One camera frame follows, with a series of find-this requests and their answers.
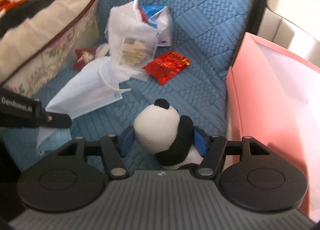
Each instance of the red packet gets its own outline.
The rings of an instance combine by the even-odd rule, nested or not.
[[[190,64],[191,61],[184,55],[176,51],[171,51],[160,55],[144,66],[143,69],[155,77],[160,85],[164,85]]]

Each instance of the barcode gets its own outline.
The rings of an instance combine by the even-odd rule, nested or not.
[[[135,42],[136,42],[136,39],[135,39],[135,38],[129,38],[129,37],[127,37],[127,38],[124,40],[124,44],[129,44],[129,45],[134,45]]]

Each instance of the surgical face mask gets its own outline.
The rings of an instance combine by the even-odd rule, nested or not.
[[[122,99],[119,83],[130,76],[122,74],[110,61],[110,57],[98,58],[88,63],[48,103],[46,111],[66,113],[71,119]],[[37,146],[52,135],[56,129],[40,128]]]

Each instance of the panda plush toy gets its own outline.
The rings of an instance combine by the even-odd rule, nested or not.
[[[137,142],[165,169],[200,164],[203,158],[193,145],[193,122],[165,99],[146,107],[133,123]]]

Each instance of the white panda face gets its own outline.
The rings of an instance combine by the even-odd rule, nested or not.
[[[151,154],[169,149],[180,122],[178,112],[166,100],[158,99],[155,104],[146,107],[133,123],[136,140]]]

